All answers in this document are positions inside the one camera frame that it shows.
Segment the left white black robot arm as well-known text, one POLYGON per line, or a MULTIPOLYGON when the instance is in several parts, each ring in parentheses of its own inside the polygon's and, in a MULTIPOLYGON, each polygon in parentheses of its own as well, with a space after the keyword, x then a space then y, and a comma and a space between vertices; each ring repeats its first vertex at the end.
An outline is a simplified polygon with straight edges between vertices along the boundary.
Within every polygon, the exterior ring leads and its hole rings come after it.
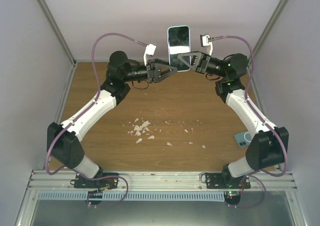
POLYGON ((90 187, 98 188, 103 183, 103 175, 101 168, 85 155, 81 142, 86 133, 124 100, 131 89, 129 82, 159 83, 176 72, 176 67, 161 59, 151 59, 141 65, 123 51, 113 52, 105 81, 99 85, 95 96, 69 119, 48 126, 47 157, 54 157, 85 178, 90 187))

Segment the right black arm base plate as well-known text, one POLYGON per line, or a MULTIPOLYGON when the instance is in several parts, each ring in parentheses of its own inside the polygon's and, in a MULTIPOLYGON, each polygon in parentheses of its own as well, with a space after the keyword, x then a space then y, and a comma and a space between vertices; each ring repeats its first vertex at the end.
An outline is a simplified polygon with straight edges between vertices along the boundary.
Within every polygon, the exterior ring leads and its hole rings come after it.
POLYGON ((242 190, 251 188, 250 180, 246 176, 232 177, 226 171, 202 172, 199 179, 206 184, 207 189, 242 190))

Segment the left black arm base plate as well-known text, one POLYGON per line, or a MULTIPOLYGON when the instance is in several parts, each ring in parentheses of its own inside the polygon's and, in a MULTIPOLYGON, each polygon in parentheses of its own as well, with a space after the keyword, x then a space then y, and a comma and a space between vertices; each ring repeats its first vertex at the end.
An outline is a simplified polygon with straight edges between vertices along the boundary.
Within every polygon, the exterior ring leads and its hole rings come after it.
POLYGON ((93 190, 111 190, 118 187, 118 173, 115 172, 100 172, 96 178, 108 177, 100 180, 85 179, 80 175, 76 175, 75 179, 70 181, 70 184, 76 189, 93 189, 93 190))

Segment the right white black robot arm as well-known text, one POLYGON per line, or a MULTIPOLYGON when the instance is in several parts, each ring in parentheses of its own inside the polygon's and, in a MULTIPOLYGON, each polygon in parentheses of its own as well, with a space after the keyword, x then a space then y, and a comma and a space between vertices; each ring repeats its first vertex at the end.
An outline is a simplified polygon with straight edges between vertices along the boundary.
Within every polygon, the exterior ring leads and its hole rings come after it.
POLYGON ((221 60, 194 51, 179 53, 177 59, 197 73, 221 78, 215 83, 216 94, 236 113, 251 136, 245 156, 223 167, 223 186, 236 188, 244 176, 288 163, 288 130, 268 120, 241 82, 241 77, 247 73, 248 58, 245 55, 236 53, 221 60))

